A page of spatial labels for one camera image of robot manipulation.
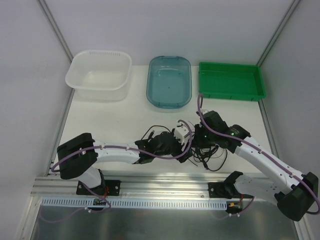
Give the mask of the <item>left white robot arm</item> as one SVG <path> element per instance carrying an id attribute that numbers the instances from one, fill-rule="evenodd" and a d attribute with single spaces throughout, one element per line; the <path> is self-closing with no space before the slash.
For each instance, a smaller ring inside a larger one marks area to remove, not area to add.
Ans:
<path id="1" fill-rule="evenodd" d="M 103 195 L 109 187 L 96 163 L 127 163 L 143 165 L 154 159 L 178 160 L 183 163 L 190 149 L 190 134 L 183 126 L 171 132 L 129 144 L 112 145 L 94 140 L 91 133 L 83 133 L 57 148 L 58 162 L 52 172 L 59 172 L 61 179 L 78 181 L 78 195 Z"/>

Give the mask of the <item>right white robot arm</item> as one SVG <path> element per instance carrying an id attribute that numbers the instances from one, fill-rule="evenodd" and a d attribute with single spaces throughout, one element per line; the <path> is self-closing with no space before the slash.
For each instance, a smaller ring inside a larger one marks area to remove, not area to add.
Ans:
<path id="1" fill-rule="evenodd" d="M 250 195 L 277 206 L 280 212 L 293 221 L 300 221 L 313 204 L 319 204 L 319 179 L 312 172 L 296 170 L 266 151 L 241 126 L 228 126 L 215 111 L 198 110 L 200 124 L 196 127 L 197 140 L 217 144 L 261 171 L 268 179 L 257 179 L 241 171 L 232 172 L 213 188 L 213 193 L 226 199 Z"/>

